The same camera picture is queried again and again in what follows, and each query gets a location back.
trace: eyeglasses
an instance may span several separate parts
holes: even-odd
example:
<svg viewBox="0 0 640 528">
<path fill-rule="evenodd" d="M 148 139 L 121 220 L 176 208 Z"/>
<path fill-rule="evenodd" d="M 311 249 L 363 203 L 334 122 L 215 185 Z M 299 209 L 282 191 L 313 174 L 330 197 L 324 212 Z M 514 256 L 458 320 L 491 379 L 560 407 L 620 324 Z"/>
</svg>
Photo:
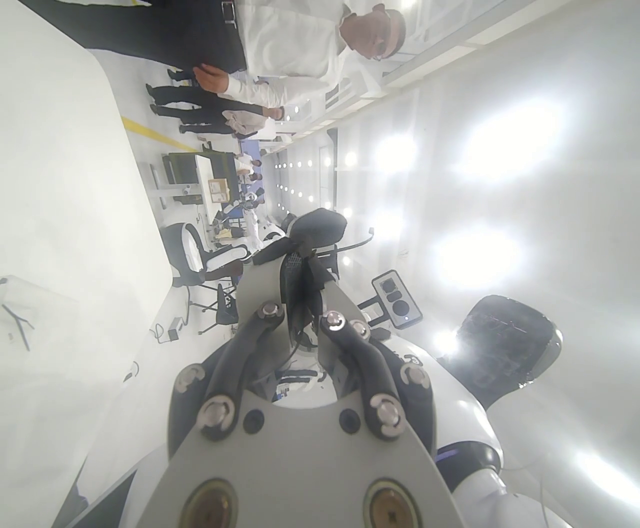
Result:
<svg viewBox="0 0 640 528">
<path fill-rule="evenodd" d="M 387 11 L 384 11 L 384 13 L 387 16 L 388 24 L 385 26 L 382 42 L 376 46 L 376 55 L 372 57 L 374 61 L 378 62 L 384 58 L 385 51 L 387 51 L 387 46 L 389 45 L 389 38 L 391 37 L 391 16 Z"/>
</svg>

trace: table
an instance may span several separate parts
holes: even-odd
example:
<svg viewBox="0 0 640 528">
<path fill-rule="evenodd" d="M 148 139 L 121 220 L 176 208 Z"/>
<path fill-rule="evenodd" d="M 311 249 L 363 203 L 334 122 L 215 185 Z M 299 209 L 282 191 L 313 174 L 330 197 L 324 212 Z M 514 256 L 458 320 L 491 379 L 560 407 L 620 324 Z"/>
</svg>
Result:
<svg viewBox="0 0 640 528">
<path fill-rule="evenodd" d="M 0 63 L 19 79 L 0 87 L 10 105 L 0 123 L 0 276 L 70 310 L 55 327 L 68 336 L 60 342 L 30 318 L 61 314 L 21 308 L 35 340 L 50 341 L 45 349 L 8 346 L 0 335 L 0 525 L 48 528 L 172 271 L 95 58 L 4 0 Z"/>
<path fill-rule="evenodd" d="M 171 196 L 188 196 L 202 195 L 202 203 L 207 211 L 207 219 L 209 224 L 213 223 L 216 213 L 222 211 L 222 204 L 213 202 L 209 192 L 209 180 L 215 178 L 211 160 L 208 157 L 198 156 L 196 154 L 196 174 L 198 175 L 197 184 L 169 184 L 160 185 L 158 189 L 152 189 L 148 195 L 152 198 L 168 198 Z"/>
</svg>

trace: hand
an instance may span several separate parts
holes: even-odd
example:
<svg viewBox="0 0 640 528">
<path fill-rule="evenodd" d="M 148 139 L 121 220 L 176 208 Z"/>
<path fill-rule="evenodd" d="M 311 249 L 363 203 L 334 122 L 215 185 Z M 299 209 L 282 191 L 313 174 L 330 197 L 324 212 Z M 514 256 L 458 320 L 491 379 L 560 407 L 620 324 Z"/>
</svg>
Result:
<svg viewBox="0 0 640 528">
<path fill-rule="evenodd" d="M 193 73 L 198 84 L 203 90 L 213 93 L 225 93 L 229 87 L 229 75 L 215 66 L 201 64 L 200 68 L 195 67 Z"/>
</svg>

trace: cardboard box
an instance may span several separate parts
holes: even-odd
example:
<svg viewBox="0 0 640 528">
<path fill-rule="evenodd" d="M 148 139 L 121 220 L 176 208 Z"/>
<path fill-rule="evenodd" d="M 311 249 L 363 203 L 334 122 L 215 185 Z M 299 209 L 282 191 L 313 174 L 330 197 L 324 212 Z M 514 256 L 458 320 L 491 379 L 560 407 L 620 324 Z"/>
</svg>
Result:
<svg viewBox="0 0 640 528">
<path fill-rule="evenodd" d="M 215 203 L 225 204 L 231 200 L 231 194 L 225 179 L 209 180 L 209 192 L 211 193 L 211 200 Z"/>
</svg>

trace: power adapter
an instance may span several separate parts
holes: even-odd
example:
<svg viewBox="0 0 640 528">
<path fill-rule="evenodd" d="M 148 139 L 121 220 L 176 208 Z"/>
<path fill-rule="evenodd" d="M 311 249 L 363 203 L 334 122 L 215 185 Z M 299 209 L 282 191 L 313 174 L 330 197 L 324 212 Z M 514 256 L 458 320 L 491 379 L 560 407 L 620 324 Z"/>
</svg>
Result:
<svg viewBox="0 0 640 528">
<path fill-rule="evenodd" d="M 169 336 L 169 341 L 177 341 L 180 337 L 180 331 L 184 328 L 184 320 L 181 317 L 174 317 L 169 326 L 169 330 L 167 331 L 167 336 Z"/>
</svg>

